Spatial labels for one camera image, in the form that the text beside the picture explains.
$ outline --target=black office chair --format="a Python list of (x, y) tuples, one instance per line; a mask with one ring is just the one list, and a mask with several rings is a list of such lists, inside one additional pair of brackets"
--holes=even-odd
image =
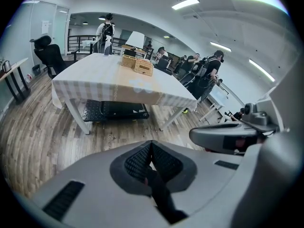
[(76, 52), (78, 52), (80, 48), (72, 51), (72, 54), (74, 54), (73, 61), (64, 61), (61, 57), (59, 46), (56, 44), (50, 45), (52, 42), (50, 36), (31, 39), (30, 42), (34, 43), (34, 52), (42, 63), (47, 66), (47, 74), (52, 79), (77, 61)]

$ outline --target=wooden floor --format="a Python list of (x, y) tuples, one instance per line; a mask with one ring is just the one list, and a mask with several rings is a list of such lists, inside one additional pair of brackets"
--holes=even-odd
[[(147, 105), (147, 120), (93, 123), (91, 134), (85, 135), (66, 105), (62, 109), (53, 106), (51, 79), (46, 73), (29, 86), (29, 98), (21, 105), (13, 102), (0, 123), (2, 171), (11, 188), (27, 197), (80, 158), (124, 144), (155, 139), (201, 150), (189, 139), (189, 130), (217, 123), (219, 117), (214, 114), (208, 123), (199, 122), (197, 113), (183, 114), (161, 132), (160, 125), (176, 108)], [(80, 113), (85, 104), (86, 100), (77, 101)], [(202, 103), (197, 110), (205, 113), (210, 105)]]

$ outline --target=door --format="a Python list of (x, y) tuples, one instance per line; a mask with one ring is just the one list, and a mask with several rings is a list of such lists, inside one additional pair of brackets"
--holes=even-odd
[(57, 6), (54, 21), (53, 44), (59, 46), (62, 55), (65, 54), (67, 15), (68, 9)]
[[(47, 2), (39, 2), (35, 3), (33, 6), (30, 20), (30, 38), (38, 39), (44, 35), (48, 35), (52, 38), (56, 5)], [(34, 65), (40, 64), (40, 67), (42, 67), (40, 59), (34, 53), (34, 43), (31, 43), (31, 49)]]

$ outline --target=white ceiling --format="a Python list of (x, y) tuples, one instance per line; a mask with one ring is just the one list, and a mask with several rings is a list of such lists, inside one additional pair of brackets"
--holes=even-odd
[[(200, 0), (173, 10), (179, 1), (183, 0), (74, 0), (70, 8), (72, 13), (112, 12), (146, 21), (202, 54), (214, 52), (210, 41), (217, 42), (231, 48), (226, 56), (242, 67), (252, 70), (251, 58), (277, 82), (302, 51), (290, 18), (275, 7), (250, 0)], [(261, 76), (256, 69), (252, 72)]]

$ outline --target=railing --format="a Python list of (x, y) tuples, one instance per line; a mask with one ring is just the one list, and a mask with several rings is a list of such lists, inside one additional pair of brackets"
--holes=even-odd
[[(82, 46), (83, 40), (94, 40), (96, 35), (79, 35), (79, 36), (68, 36), (67, 37), (67, 51), (71, 52), (75, 50), (76, 48), (80, 47), (80, 52), (78, 53), (92, 53), (93, 45), (87, 45), (85, 48)], [(112, 50), (114, 55), (120, 55), (122, 50), (122, 45), (126, 44), (126, 40), (120, 39), (120, 38), (113, 38), (112, 43)], [(151, 56), (153, 54), (153, 48), (149, 48), (144, 46), (143, 50), (147, 52), (146, 59), (150, 60)]]

